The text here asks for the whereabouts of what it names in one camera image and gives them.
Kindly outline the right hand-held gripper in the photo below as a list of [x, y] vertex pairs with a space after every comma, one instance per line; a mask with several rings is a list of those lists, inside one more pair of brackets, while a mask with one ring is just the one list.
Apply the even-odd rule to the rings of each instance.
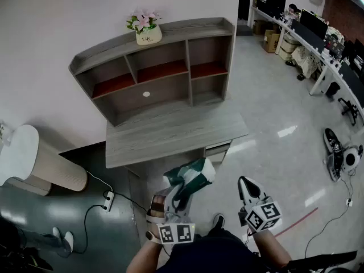
[[252, 201], [258, 201], [267, 195], [264, 188], [255, 180], [241, 176], [238, 180], [238, 190], [244, 207], [238, 212], [241, 226], [247, 225], [253, 233], [270, 229], [280, 221], [282, 212], [277, 201], [268, 201], [251, 206]]

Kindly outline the person's left forearm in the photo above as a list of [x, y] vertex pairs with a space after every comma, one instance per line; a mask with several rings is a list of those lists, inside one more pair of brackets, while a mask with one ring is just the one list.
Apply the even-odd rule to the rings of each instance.
[[148, 240], [133, 257], [126, 273], [155, 273], [161, 250], [162, 244], [159, 245]]

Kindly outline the black and white floor device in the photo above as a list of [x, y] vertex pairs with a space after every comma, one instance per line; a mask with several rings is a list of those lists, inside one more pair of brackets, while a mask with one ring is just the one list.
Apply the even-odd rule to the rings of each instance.
[[344, 162], [344, 150], [334, 131], [330, 128], [324, 130], [324, 141], [328, 150], [326, 166], [334, 182], [341, 178], [341, 167]]

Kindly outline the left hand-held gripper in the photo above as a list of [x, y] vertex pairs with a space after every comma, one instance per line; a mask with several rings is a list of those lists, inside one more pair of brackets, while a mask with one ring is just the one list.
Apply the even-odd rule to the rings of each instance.
[[150, 208], [147, 211], [146, 221], [158, 230], [157, 234], [151, 232], [161, 240], [162, 245], [191, 243], [194, 240], [196, 225], [189, 218], [193, 194], [187, 194], [184, 188], [185, 180], [177, 177], [170, 189], [163, 189], [154, 194], [165, 197], [164, 217], [153, 217]]

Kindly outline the laptop with stickers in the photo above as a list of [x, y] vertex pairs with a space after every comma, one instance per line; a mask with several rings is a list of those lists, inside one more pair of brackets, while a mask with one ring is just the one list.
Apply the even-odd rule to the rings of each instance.
[[342, 58], [342, 53], [345, 49], [345, 46], [338, 41], [336, 36], [327, 35], [325, 41], [325, 48], [329, 51], [329, 54], [332, 57], [339, 60], [340, 58]]

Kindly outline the large cardboard box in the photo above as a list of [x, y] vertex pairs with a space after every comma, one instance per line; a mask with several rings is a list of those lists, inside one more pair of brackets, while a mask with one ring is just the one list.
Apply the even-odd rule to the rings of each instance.
[[267, 53], [275, 53], [278, 46], [280, 33], [275, 30], [266, 30], [264, 33], [263, 48]]

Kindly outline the white wristwatch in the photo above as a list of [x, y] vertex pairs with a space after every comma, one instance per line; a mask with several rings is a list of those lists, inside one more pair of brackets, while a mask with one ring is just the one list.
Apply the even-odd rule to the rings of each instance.
[[146, 231], [145, 235], [150, 242], [157, 243], [159, 245], [162, 244], [161, 240], [157, 238], [151, 231]]

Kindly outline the green and white packet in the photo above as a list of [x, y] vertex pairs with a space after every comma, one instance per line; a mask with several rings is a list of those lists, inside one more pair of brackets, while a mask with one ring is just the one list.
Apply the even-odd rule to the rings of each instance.
[[184, 192], [194, 194], [214, 182], [216, 170], [208, 158], [201, 158], [164, 173], [171, 186], [177, 177], [185, 180]]

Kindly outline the person's black shoe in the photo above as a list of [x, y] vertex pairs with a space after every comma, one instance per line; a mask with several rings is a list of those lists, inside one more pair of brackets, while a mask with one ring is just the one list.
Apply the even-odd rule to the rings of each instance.
[[225, 226], [225, 217], [222, 213], [217, 213], [213, 218], [213, 229], [223, 229]]

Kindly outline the beige storage boxes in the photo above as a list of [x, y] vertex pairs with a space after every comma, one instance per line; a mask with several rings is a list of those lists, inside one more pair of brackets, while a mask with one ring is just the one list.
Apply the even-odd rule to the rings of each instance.
[[283, 39], [278, 51], [278, 55], [284, 61], [292, 60], [292, 53], [298, 46], [298, 44], [292, 44], [291, 42]]

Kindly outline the long white office desk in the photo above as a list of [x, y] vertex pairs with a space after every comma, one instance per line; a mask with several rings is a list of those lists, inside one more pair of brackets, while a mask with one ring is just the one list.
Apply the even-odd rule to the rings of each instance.
[[364, 109], [362, 108], [361, 103], [358, 100], [358, 97], [352, 92], [352, 90], [349, 88], [347, 83], [343, 80], [342, 76], [338, 72], [342, 63], [339, 63], [338, 61], [335, 61], [335, 60], [333, 61], [333, 63], [331, 63], [332, 58], [330, 56], [322, 57], [321, 56], [322, 53], [319, 53], [317, 50], [315, 50], [313, 47], [311, 47], [306, 41], [304, 41], [300, 36], [296, 35], [291, 30], [291, 27], [288, 24], [282, 22], [281, 20], [277, 20], [275, 17], [269, 16], [268, 14], [261, 11], [257, 7], [251, 6], [250, 8], [251, 8], [251, 18], [250, 18], [251, 27], [253, 26], [253, 20], [255, 18], [255, 14], [257, 14], [257, 15], [260, 15], [260, 16], [266, 18], [269, 22], [274, 22], [274, 23], [278, 24], [282, 28], [280, 38], [278, 41], [278, 46], [277, 46], [278, 50], [276, 50], [276, 52], [275, 52], [276, 54], [278, 54], [279, 48], [280, 48], [280, 46], [282, 44], [282, 40], [284, 38], [284, 34], [290, 33], [291, 36], [293, 36], [300, 44], [302, 44], [306, 49], [308, 49], [313, 55], [315, 55], [323, 63], [324, 67], [321, 71], [321, 74], [318, 77], [318, 79], [316, 80], [314, 86], [312, 86], [311, 90], [309, 91], [309, 94], [311, 96], [314, 95], [316, 93], [316, 90], [320, 87], [320, 84], [321, 84], [322, 80], [324, 79], [324, 77], [326, 76], [327, 71], [330, 71], [334, 80], [340, 85], [340, 87], [342, 87], [343, 89], [346, 89], [350, 93], [350, 96], [351, 96], [354, 104], [357, 106], [358, 113], [361, 115], [361, 117], [364, 121]]

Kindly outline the person's left hand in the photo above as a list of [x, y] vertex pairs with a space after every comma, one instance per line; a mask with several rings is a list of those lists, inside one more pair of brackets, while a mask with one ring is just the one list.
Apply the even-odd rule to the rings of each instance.
[[155, 195], [152, 199], [152, 203], [150, 206], [150, 214], [153, 217], [164, 217], [164, 202], [165, 197], [161, 195]]

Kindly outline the person's dark clothing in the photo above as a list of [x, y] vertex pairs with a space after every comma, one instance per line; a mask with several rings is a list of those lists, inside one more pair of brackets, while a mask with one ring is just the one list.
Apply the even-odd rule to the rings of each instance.
[[267, 273], [284, 268], [274, 269], [229, 231], [212, 229], [192, 243], [175, 245], [156, 273]]

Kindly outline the black bar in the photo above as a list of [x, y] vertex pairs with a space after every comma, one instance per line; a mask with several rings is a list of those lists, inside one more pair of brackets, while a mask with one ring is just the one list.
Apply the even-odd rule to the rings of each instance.
[[339, 254], [322, 254], [309, 258], [291, 260], [287, 265], [288, 270], [317, 270], [338, 266], [355, 260], [357, 251]]

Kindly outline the chair with floral cover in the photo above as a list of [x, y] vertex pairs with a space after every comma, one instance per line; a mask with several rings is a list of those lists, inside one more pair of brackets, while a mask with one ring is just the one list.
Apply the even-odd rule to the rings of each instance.
[[292, 59], [301, 68], [305, 78], [310, 78], [320, 66], [320, 59], [302, 45], [292, 52]]

